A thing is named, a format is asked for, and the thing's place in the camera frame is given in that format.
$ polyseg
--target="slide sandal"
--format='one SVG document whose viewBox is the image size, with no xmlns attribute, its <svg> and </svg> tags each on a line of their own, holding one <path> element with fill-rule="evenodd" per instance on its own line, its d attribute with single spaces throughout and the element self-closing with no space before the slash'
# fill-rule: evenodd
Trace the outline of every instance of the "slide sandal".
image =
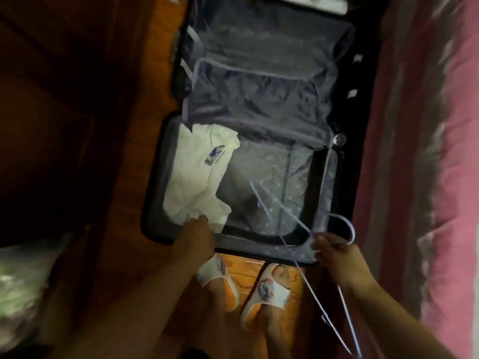
<svg viewBox="0 0 479 359">
<path fill-rule="evenodd" d="M 196 272 L 196 279 L 201 287 L 205 287 L 205 285 L 212 279 L 221 277 L 228 283 L 225 285 L 226 312 L 230 312 L 238 307 L 240 294 L 238 293 L 236 284 L 233 282 L 226 269 L 223 258 L 218 253 L 215 253 L 215 255 L 202 265 L 198 272 Z"/>
<path fill-rule="evenodd" d="M 270 263 L 261 274 L 258 284 L 253 288 L 241 313 L 241 326 L 249 330 L 262 304 L 272 305 L 284 310 L 290 290 L 278 284 L 272 272 L 279 263 Z"/>
</svg>

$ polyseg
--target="person's right arm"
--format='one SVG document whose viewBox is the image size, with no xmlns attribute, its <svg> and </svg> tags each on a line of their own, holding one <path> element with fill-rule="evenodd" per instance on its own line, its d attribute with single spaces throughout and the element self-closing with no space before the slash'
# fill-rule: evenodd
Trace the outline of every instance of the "person's right arm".
<svg viewBox="0 0 479 359">
<path fill-rule="evenodd" d="M 333 281 L 362 314 L 387 359 L 455 359 L 375 281 L 359 248 L 331 233 L 315 235 L 314 250 Z"/>
</svg>

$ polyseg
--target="hand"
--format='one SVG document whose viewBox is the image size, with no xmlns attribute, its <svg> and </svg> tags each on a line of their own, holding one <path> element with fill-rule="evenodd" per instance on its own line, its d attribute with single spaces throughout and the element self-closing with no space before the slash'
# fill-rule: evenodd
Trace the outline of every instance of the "hand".
<svg viewBox="0 0 479 359">
<path fill-rule="evenodd" d="M 173 259 L 182 261 L 195 272 L 215 254 L 215 239 L 204 215 L 190 219 L 173 243 Z"/>
<path fill-rule="evenodd" d="M 377 284 L 355 244 L 347 245 L 345 239 L 332 233 L 315 233 L 314 236 L 311 248 L 320 250 L 316 253 L 316 259 L 328 269 L 339 287 L 357 295 Z"/>
</svg>

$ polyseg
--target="wooden floor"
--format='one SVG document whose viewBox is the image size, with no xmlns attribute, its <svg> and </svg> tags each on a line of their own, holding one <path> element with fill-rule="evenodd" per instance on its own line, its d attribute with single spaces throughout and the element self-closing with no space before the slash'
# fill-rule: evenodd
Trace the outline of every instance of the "wooden floor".
<svg viewBox="0 0 479 359">
<path fill-rule="evenodd" d="M 109 208 L 89 303 L 89 315 L 96 315 L 116 297 L 135 286 L 169 257 L 170 248 L 149 241 L 140 230 L 145 189 L 153 161 L 162 119 L 179 110 L 171 95 L 171 42 L 183 20 L 186 0 L 180 5 L 157 0 L 141 59 L 140 82 L 131 124 L 123 146 L 123 158 Z M 242 302 L 251 290 L 262 262 L 224 255 Z M 283 328 L 296 358 L 307 356 L 313 302 L 304 290 L 296 269 L 290 269 L 292 294 L 286 305 Z M 183 295 L 159 342 L 159 357 L 174 357 L 181 344 L 184 323 L 195 310 L 195 285 Z M 233 357 L 265 358 L 264 339 L 240 329 L 238 313 L 228 315 Z"/>
</svg>

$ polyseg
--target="bed sheet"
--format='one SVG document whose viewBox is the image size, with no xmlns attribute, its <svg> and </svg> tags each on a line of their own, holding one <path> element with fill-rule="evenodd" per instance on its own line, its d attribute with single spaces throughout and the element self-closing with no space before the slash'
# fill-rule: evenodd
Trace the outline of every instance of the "bed sheet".
<svg viewBox="0 0 479 359">
<path fill-rule="evenodd" d="M 391 0 L 354 224 L 380 284 L 479 358 L 479 0 Z"/>
</svg>

